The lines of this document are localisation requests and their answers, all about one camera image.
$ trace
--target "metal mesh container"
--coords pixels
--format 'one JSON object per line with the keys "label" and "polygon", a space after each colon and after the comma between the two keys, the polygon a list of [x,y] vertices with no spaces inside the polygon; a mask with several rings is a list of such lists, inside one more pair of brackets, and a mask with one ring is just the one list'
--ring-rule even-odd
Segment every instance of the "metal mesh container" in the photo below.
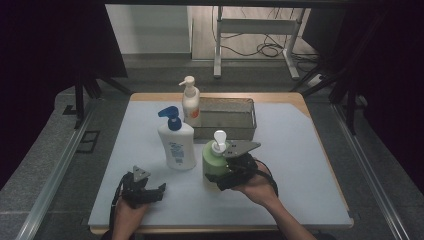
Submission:
{"label": "metal mesh container", "polygon": [[200,98],[201,127],[194,127],[195,139],[213,139],[217,130],[229,140],[252,140],[256,130],[253,99]]}

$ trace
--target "blue pump cap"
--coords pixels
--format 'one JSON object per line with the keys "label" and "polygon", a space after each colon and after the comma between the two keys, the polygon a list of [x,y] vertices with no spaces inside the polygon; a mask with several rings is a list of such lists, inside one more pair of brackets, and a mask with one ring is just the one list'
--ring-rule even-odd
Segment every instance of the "blue pump cap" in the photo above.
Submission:
{"label": "blue pump cap", "polygon": [[171,131],[178,131],[181,128],[181,119],[178,117],[178,108],[170,106],[158,113],[159,117],[168,117],[168,127]]}

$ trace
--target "person's right hand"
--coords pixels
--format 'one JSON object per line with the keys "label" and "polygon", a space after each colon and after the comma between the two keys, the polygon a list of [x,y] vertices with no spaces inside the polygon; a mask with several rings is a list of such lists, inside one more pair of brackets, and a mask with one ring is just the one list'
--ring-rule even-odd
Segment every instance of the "person's right hand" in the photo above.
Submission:
{"label": "person's right hand", "polygon": [[[256,161],[256,164],[258,164],[258,170],[270,174],[268,169],[261,162]],[[261,206],[265,206],[275,200],[279,201],[268,180],[257,174],[246,184],[239,185],[232,189],[244,193],[252,202]]]}

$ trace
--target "pump bottle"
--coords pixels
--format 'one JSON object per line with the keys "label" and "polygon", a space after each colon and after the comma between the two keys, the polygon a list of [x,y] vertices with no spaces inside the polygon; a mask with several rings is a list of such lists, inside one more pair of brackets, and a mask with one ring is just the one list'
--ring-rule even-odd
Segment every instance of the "pump bottle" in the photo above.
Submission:
{"label": "pump bottle", "polygon": [[170,168],[188,170],[196,166],[194,157],[194,129],[182,123],[178,117],[178,108],[170,106],[158,113],[159,117],[168,117],[168,124],[158,128],[165,149],[166,163]]}
{"label": "pump bottle", "polygon": [[202,151],[203,160],[203,182],[205,186],[219,190],[215,183],[209,182],[205,177],[205,174],[221,176],[227,173],[227,160],[222,156],[224,151],[227,149],[227,134],[218,130],[214,134],[215,140],[209,141]]}
{"label": "pump bottle", "polygon": [[187,76],[179,85],[186,85],[184,90],[182,105],[184,111],[184,122],[192,127],[200,127],[200,92],[194,86],[195,80],[192,76]]}

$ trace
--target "metal frame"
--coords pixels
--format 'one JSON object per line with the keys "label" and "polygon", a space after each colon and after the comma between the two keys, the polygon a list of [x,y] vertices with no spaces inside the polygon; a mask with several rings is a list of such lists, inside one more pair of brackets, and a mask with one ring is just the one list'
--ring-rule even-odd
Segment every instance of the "metal frame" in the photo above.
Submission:
{"label": "metal frame", "polygon": [[87,128],[94,115],[93,113],[97,107],[95,101],[96,100],[92,100],[87,104],[88,106],[86,109],[86,117],[82,121],[80,128],[76,129],[72,134],[72,137],[69,140],[65,150],[63,151],[59,162],[52,170],[52,173],[44,184],[43,189],[35,200],[35,203],[32,206],[24,224],[22,225],[16,240],[33,239],[35,237],[35,234],[37,233],[37,230],[40,227],[44,216],[46,215],[50,203],[62,182],[63,176],[65,176],[66,170],[68,169],[74,153],[77,150],[78,144],[84,135],[85,129]]}
{"label": "metal frame", "polygon": [[291,35],[287,48],[283,50],[284,59],[286,60],[291,77],[299,79],[299,73],[293,64],[291,54],[293,47],[302,25],[305,8],[302,8],[296,20],[277,20],[277,19],[225,19],[222,18],[223,7],[218,7],[218,18],[216,20],[216,46],[213,76],[221,77],[221,34],[222,33],[245,33],[245,34],[278,34]]}
{"label": "metal frame", "polygon": [[340,127],[349,143],[349,146],[352,149],[352,152],[355,155],[356,160],[358,161],[363,176],[365,177],[368,186],[370,187],[374,198],[387,221],[387,225],[393,233],[393,236],[397,240],[409,240],[408,233],[403,226],[402,220],[400,219],[399,214],[393,206],[393,203],[381,186],[381,183],[378,180],[378,177],[375,174],[366,154],[364,153],[361,144],[359,143],[357,137],[350,132],[350,129],[345,124],[345,115],[341,109],[341,106],[332,104],[332,108],[336,113]]}

